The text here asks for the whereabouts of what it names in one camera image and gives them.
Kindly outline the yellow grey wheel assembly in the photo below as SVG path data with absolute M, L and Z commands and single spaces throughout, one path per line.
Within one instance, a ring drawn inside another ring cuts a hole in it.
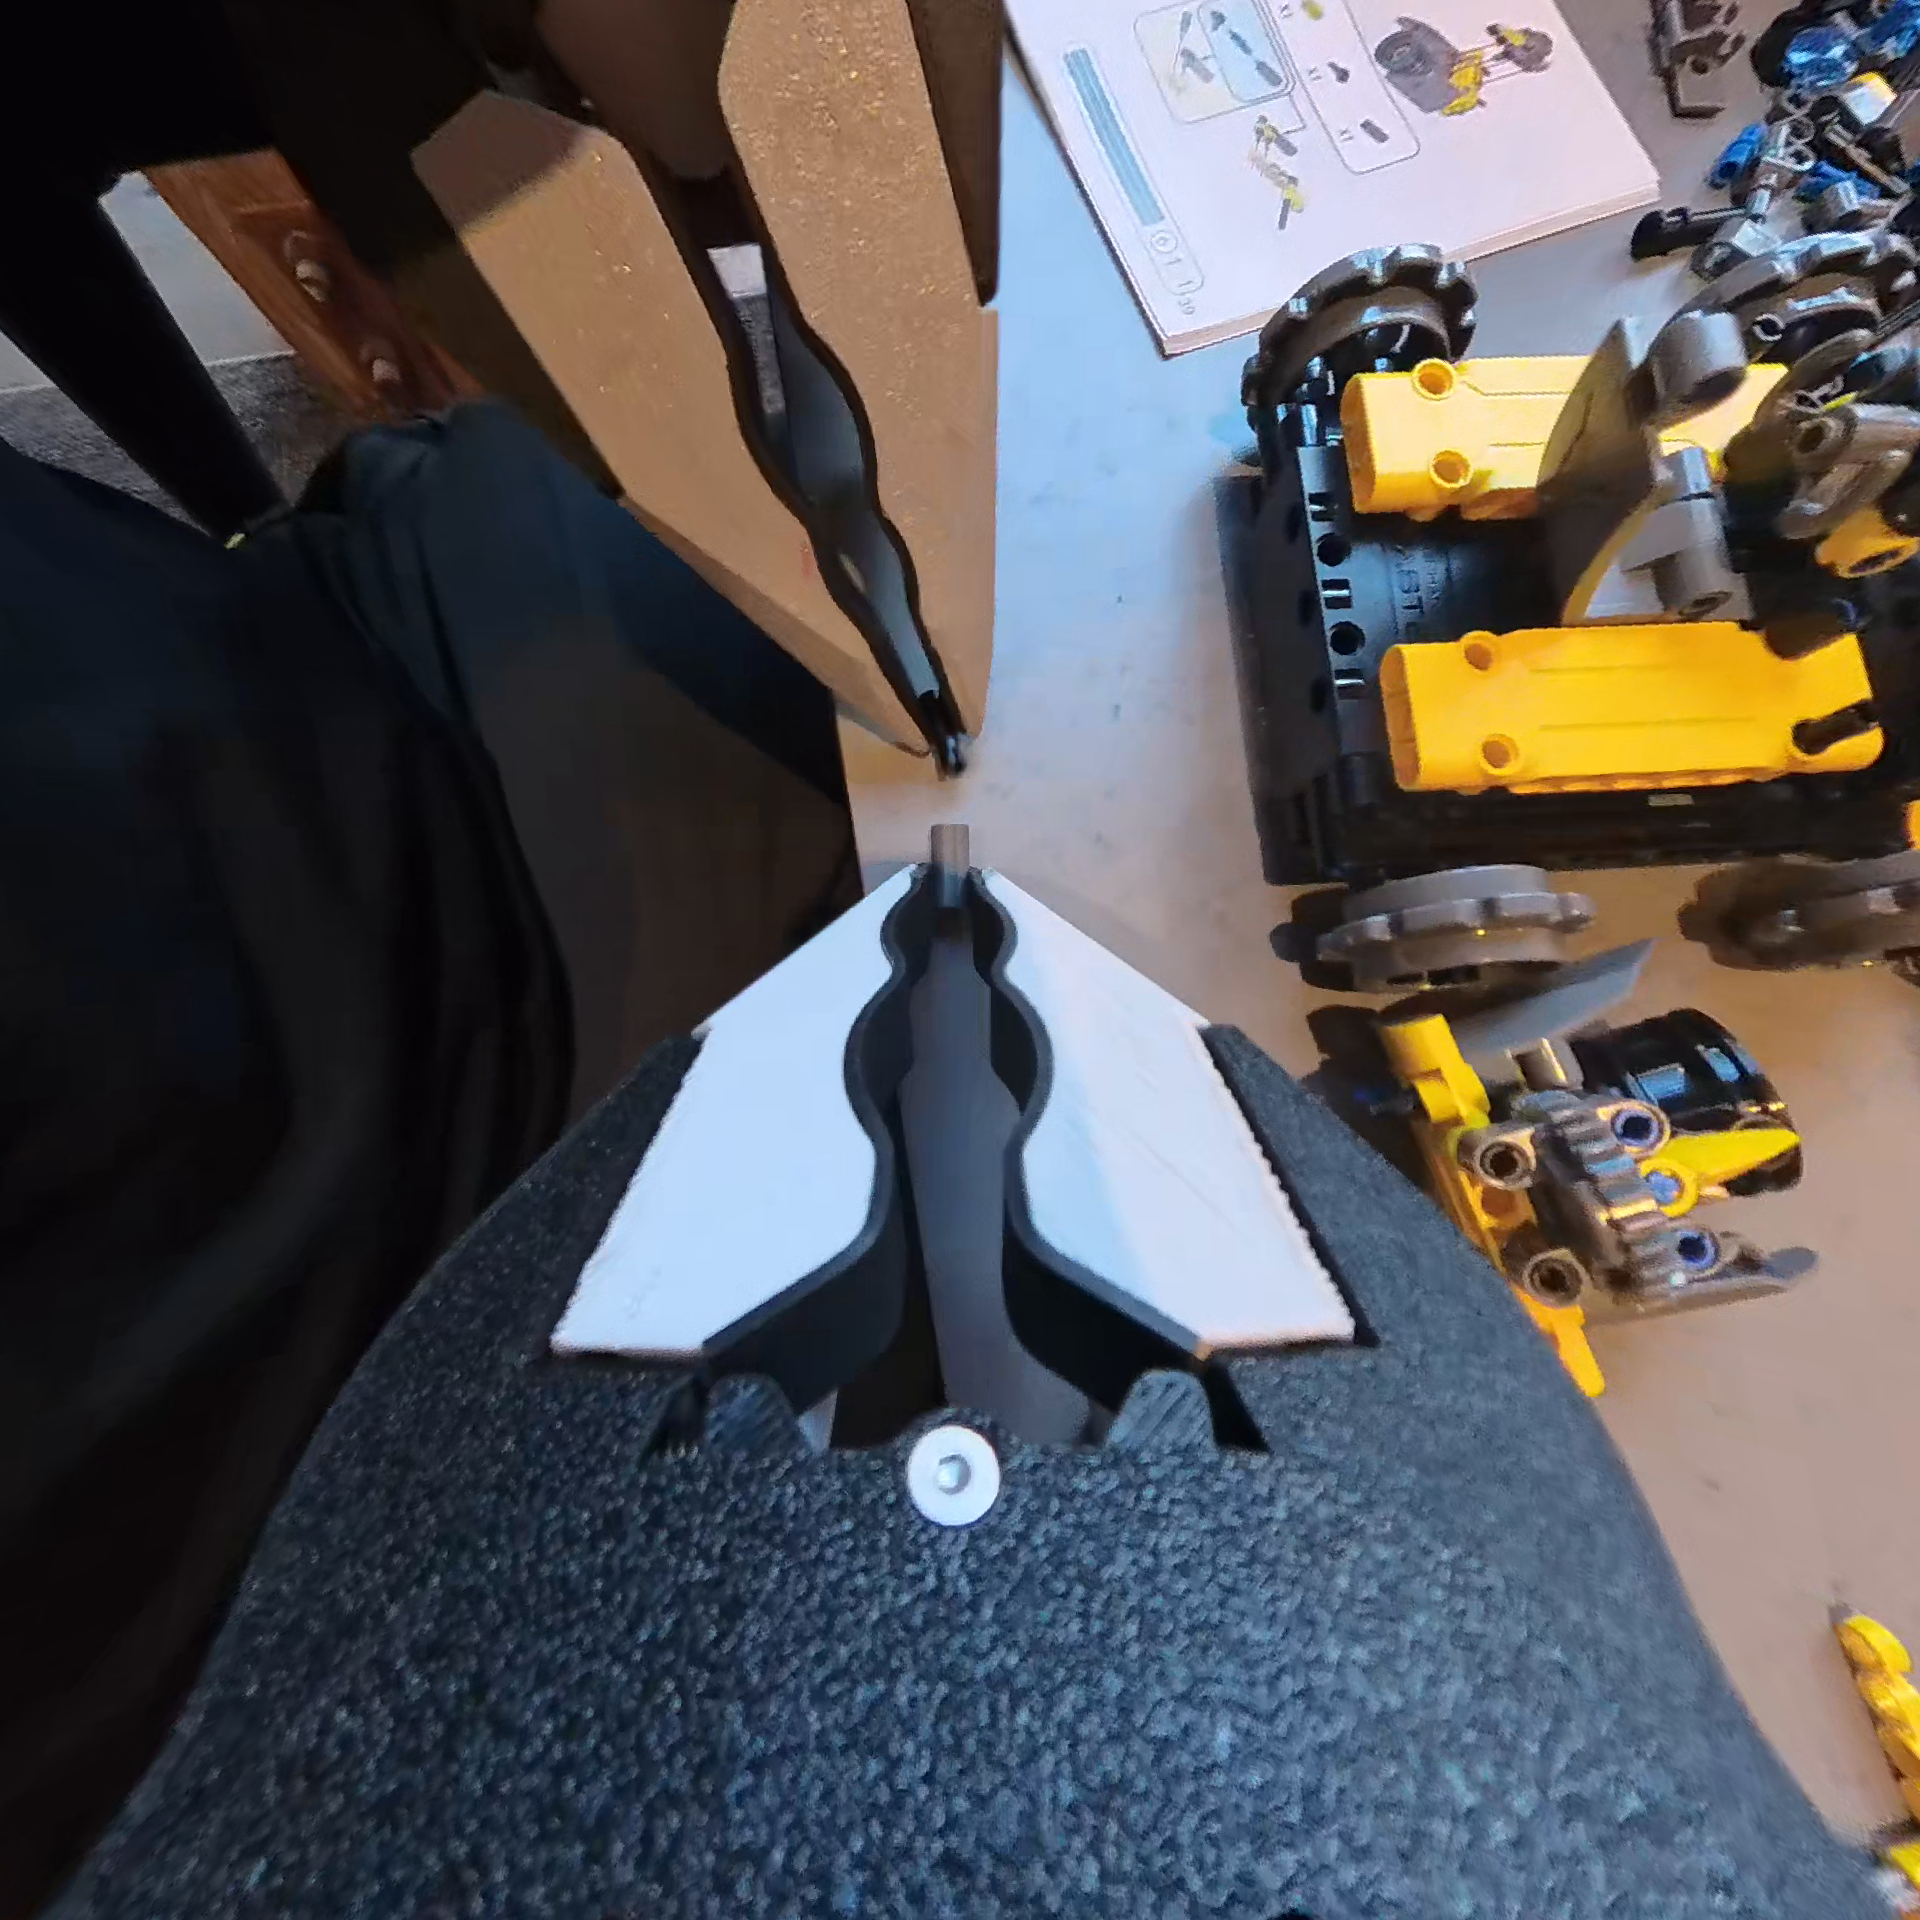
M 1807 1138 L 1748 1047 L 1692 1005 L 1617 1021 L 1651 944 L 1571 959 L 1557 930 L 1427 933 L 1357 973 L 1378 1007 L 1309 1016 L 1327 1088 L 1415 1173 L 1589 1398 L 1591 1335 L 1773 1299 L 1817 1268 L 1722 1222 L 1802 1184 Z

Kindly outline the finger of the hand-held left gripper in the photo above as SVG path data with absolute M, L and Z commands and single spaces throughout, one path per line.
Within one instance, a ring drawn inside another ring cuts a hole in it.
M 797 344 L 849 414 L 869 605 L 935 764 L 962 773 L 995 648 L 998 319 L 908 2 L 734 2 L 718 70 L 733 153 Z
M 724 330 L 623 144 L 478 94 L 412 169 L 638 524 L 864 727 L 929 758 L 908 696 L 753 455 Z

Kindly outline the person's black top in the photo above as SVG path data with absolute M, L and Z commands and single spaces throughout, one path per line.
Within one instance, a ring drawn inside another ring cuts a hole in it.
M 502 782 L 349 452 L 234 547 L 2 448 L 2 1917 L 168 1740 L 310 1434 L 559 1135 Z

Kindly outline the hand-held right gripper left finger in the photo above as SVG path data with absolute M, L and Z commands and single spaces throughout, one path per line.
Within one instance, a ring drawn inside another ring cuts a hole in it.
M 908 1272 L 891 1112 L 936 904 L 935 868 L 898 871 L 694 1029 L 552 1355 L 833 1398 L 886 1352 Z

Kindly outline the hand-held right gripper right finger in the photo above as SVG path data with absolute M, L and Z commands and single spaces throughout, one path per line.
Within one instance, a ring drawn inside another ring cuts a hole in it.
M 992 868 L 965 908 L 1018 1106 L 1001 1295 L 1021 1347 L 1069 1387 L 1351 1347 L 1357 1308 L 1210 1021 Z

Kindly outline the small yellow toy beam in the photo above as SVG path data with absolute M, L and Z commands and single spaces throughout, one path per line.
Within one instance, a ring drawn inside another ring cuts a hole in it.
M 1868 1614 L 1839 1614 L 1833 1638 L 1875 1723 L 1908 1818 L 1918 1820 L 1918 1665 L 1908 1643 Z

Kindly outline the white instruction booklet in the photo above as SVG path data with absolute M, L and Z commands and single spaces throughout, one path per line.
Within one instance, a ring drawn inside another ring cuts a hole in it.
M 1007 2 L 1162 352 L 1245 338 L 1358 252 L 1481 260 L 1655 206 L 1557 2 Z

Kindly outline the yellow black toy vehicle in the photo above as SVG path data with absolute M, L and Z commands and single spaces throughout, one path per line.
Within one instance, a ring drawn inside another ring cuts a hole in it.
M 1573 876 L 1722 865 L 1722 966 L 1918 979 L 1918 252 L 1827 229 L 1589 354 L 1472 354 L 1429 245 L 1241 374 L 1230 587 L 1275 947 L 1332 991 L 1557 966 Z

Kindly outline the pile of toy parts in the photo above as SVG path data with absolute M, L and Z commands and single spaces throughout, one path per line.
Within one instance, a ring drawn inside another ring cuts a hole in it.
M 1759 39 L 1738 2 L 1655 2 L 1651 62 L 1676 118 L 1722 109 L 1722 72 L 1748 53 L 1765 98 L 1707 172 L 1709 202 L 1646 210 L 1638 264 L 1692 259 L 1711 280 L 1789 239 L 1918 239 L 1918 2 L 1789 2 Z

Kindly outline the grey desk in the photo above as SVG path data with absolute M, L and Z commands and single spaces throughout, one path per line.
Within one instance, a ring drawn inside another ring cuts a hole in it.
M 978 860 L 1368 1126 L 1351 1107 L 1362 1070 L 1319 1070 L 1364 1040 L 1371 1003 L 1271 951 L 1294 894 L 1263 877 L 1217 506 L 1253 443 L 1253 344 L 1158 354 L 1018 53 L 998 185 L 986 731 L 962 778 L 935 778 L 845 728 L 866 877 L 920 857 L 935 823 L 969 823 Z M 1771 1304 L 1604 1328 L 1594 1413 L 1748 1714 L 1863 1844 L 1906 1808 L 1833 1614 L 1918 1647 L 1918 987 L 1722 969 L 1676 926 L 1704 876 L 1580 876 L 1601 911 L 1583 951 L 1655 940 L 1633 1016 L 1698 1005 L 1773 1077 L 1810 1173 L 1722 1217 L 1810 1246 L 1817 1272 Z

